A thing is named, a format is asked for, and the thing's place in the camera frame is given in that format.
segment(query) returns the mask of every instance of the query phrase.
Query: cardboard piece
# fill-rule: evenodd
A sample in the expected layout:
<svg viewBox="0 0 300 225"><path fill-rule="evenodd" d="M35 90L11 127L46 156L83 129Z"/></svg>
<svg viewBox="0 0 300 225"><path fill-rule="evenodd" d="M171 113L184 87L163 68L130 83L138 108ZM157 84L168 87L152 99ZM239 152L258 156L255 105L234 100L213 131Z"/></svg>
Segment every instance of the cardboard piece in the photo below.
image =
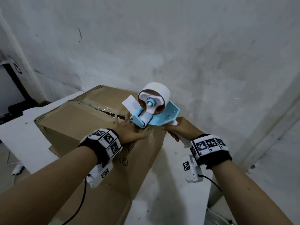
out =
<svg viewBox="0 0 300 225"><path fill-rule="evenodd" d="M37 117L35 123L52 144L50 150L61 157L91 132L113 128L113 116L123 118L128 112L122 102L131 94L137 98L137 93L100 85ZM114 169L101 184L95 189L87 186L85 201L72 224L123 224L165 136L160 127L147 126L140 131L147 138L123 145L113 160ZM75 213L83 187L82 183L62 207L60 219L65 221Z"/></svg>

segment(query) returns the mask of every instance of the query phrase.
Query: right hand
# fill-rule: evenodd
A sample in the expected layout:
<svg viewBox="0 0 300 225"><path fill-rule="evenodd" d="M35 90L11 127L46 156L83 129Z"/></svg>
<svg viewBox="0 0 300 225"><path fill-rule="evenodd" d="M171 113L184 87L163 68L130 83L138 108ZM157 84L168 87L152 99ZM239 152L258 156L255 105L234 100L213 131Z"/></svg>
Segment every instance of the right hand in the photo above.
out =
<svg viewBox="0 0 300 225"><path fill-rule="evenodd" d="M163 125L161 127L162 130L167 131L171 134L171 136L178 142L179 138L174 134L178 133L188 140L194 140L201 134L204 134L201 130L197 129L192 123L186 120L184 117L177 117L176 121L178 125Z"/></svg>

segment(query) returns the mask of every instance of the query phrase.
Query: black cable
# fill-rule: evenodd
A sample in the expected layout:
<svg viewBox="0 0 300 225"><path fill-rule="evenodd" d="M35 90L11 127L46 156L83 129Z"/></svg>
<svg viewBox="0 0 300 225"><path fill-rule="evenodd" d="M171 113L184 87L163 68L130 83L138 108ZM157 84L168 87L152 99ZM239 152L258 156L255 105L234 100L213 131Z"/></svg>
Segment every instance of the black cable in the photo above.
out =
<svg viewBox="0 0 300 225"><path fill-rule="evenodd" d="M207 178L209 181L211 181L222 192L222 189L213 180L211 180L209 177L206 177L204 175L198 175L198 177Z"/></svg>
<svg viewBox="0 0 300 225"><path fill-rule="evenodd" d="M75 212L75 214L70 219L68 219L66 222L64 222L62 225L66 225L67 223L69 223L77 215L77 213L79 212L79 210L81 209L81 206L83 204L83 201L84 201L84 198L85 198L85 193L86 193L86 178L84 179L83 197L82 197L81 203L79 205L79 208L77 209L77 211Z"/></svg>

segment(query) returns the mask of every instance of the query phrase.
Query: tape roll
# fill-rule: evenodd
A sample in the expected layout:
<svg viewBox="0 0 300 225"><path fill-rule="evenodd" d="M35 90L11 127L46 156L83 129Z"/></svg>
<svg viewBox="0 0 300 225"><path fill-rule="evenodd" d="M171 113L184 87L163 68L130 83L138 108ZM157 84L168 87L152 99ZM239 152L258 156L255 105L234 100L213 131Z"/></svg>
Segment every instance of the tape roll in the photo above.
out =
<svg viewBox="0 0 300 225"><path fill-rule="evenodd" d="M140 95L145 95L149 94L149 96L153 95L155 97L161 97L163 99L163 103L159 106L156 107L155 111L153 114L160 114L163 112L165 107L167 106L168 102L170 101L171 97L171 92L170 90L163 84L158 83L158 82L151 82L147 84L139 93L138 99L139 99L139 104L140 106L146 111L147 110L147 97L146 96L141 96Z"/></svg>

